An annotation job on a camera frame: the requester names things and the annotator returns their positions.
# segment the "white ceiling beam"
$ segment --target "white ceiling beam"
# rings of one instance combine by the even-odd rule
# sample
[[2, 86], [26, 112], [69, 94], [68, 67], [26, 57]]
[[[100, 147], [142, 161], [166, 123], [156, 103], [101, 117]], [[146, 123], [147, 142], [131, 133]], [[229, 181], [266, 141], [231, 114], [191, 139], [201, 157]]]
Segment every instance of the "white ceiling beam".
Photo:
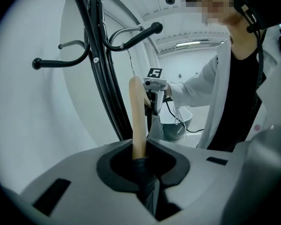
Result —
[[170, 52], [160, 52], [158, 53], [158, 57], [165, 57], [168, 55], [172, 55], [172, 54], [177, 54], [177, 53], [184, 53], [184, 52], [191, 52], [191, 51], [201, 51], [201, 50], [214, 50], [216, 49], [216, 46], [201, 46], [201, 47], [192, 47], [192, 48], [185, 48], [185, 49], [181, 49], [181, 50], [172, 50]]
[[[169, 9], [165, 9], [162, 11], [157, 11], [157, 12], [148, 14], [148, 15], [144, 16], [142, 19], [144, 22], [147, 22], [150, 20], [162, 18], [164, 16], [169, 16], [169, 15], [177, 14], [177, 13], [198, 13], [198, 11], [197, 11], [196, 7], [173, 7], [173, 8], [169, 8]], [[195, 22], [202, 23], [202, 20], [198, 19], [198, 21], [194, 21], [194, 23]]]
[[188, 39], [196, 39], [196, 38], [201, 38], [201, 39], [208, 39], [208, 38], [222, 38], [225, 40], [229, 36], [228, 33], [218, 33], [218, 32], [193, 32], [191, 34], [181, 34], [177, 36], [172, 36], [172, 37], [166, 37], [163, 39], [158, 39], [156, 41], [157, 45], [163, 45], [167, 43], [173, 43], [177, 42], [180, 40], [188, 40]]

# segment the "ceiling light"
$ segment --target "ceiling light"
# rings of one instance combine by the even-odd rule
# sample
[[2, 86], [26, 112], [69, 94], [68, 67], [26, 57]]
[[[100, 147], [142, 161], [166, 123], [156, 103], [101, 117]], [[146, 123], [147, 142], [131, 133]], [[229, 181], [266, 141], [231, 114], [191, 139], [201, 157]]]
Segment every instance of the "ceiling light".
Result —
[[178, 44], [176, 44], [176, 47], [187, 46], [187, 45], [195, 45], [195, 44], [199, 44], [199, 43], [200, 42], [178, 43]]

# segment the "white wall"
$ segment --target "white wall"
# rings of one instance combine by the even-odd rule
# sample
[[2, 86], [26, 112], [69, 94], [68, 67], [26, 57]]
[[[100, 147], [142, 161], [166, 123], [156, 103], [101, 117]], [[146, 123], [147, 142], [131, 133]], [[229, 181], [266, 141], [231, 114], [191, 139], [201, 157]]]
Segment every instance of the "white wall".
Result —
[[156, 54], [156, 51], [154, 50], [154, 47], [149, 42], [146, 43], [146, 51], [148, 53], [150, 67], [159, 68], [160, 67], [159, 58]]
[[199, 73], [215, 55], [215, 49], [181, 52], [160, 57], [159, 64], [168, 81], [183, 83]]
[[[105, 21], [109, 36], [123, 28], [107, 15], [105, 16]], [[83, 40], [83, 23], [74, 0], [66, 0], [60, 34], [62, 43], [75, 39]], [[120, 45], [131, 38], [131, 33], [123, 33], [115, 39], [114, 44]], [[129, 51], [133, 59], [135, 74], [143, 77], [142, 66], [144, 65], [144, 60], [139, 59], [138, 47], [135, 46]], [[61, 57], [63, 60], [73, 60], [82, 53], [83, 49], [81, 47], [71, 46], [61, 50]], [[112, 52], [112, 58], [126, 110], [132, 122], [128, 84], [133, 73], [129, 55], [127, 51]], [[99, 96], [89, 59], [86, 58], [75, 67], [64, 68], [63, 72], [73, 104], [96, 144], [104, 145], [118, 141]]]
[[[159, 58], [163, 75], [169, 82], [183, 83], [192, 76], [199, 73], [202, 68], [216, 55], [216, 50], [198, 50], [181, 52]], [[197, 131], [203, 129], [206, 123], [209, 106], [186, 107], [192, 114], [192, 122], [189, 130]]]
[[60, 59], [65, 0], [17, 0], [0, 24], [0, 182], [20, 193], [65, 157], [96, 147], [72, 104]]

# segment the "white lab coat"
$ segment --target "white lab coat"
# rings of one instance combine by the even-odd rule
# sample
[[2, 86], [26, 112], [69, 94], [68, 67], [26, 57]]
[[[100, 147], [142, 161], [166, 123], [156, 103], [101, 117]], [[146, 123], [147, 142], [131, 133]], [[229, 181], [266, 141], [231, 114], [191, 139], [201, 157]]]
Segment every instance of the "white lab coat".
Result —
[[[266, 77], [272, 73], [281, 57], [279, 35], [278, 26], [271, 27], [266, 32], [263, 42]], [[230, 59], [231, 39], [228, 38], [217, 47], [217, 56], [214, 56], [199, 74], [184, 83], [169, 83], [176, 108], [187, 105], [190, 107], [210, 105], [198, 148], [206, 149], [209, 146], [222, 118], [229, 84]], [[252, 139], [259, 131], [268, 129], [270, 126], [271, 122], [262, 104], [246, 140]]]

